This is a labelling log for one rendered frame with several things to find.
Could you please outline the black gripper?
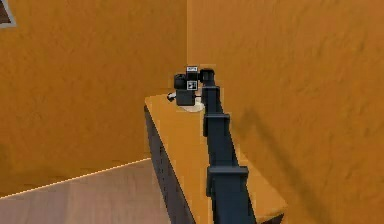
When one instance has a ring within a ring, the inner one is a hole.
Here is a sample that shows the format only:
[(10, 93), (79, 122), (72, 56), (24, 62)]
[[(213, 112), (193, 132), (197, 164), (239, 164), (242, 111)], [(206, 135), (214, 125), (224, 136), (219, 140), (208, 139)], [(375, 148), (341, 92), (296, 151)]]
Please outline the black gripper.
[(176, 74), (174, 76), (174, 89), (176, 93), (168, 93), (167, 100), (172, 102), (176, 99), (178, 106), (194, 106), (196, 81), (189, 80), (185, 74)]

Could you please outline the orange top chest of drawers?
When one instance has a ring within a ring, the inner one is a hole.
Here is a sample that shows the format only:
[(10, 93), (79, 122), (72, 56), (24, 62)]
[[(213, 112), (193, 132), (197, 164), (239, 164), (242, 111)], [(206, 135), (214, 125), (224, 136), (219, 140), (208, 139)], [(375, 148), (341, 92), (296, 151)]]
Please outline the orange top chest of drawers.
[[(165, 94), (147, 97), (144, 110), (151, 158), (171, 224), (214, 224), (206, 196), (209, 157), (203, 113), (181, 108)], [(249, 169), (247, 187), (257, 224), (287, 224), (286, 201), (239, 149), (235, 153)]]

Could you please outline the grey framed wall picture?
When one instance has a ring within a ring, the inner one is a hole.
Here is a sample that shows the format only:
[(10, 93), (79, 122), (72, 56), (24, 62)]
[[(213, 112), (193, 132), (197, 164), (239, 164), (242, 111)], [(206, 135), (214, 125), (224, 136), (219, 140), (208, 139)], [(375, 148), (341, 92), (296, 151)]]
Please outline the grey framed wall picture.
[(7, 0), (0, 0), (0, 29), (16, 27), (16, 20)]

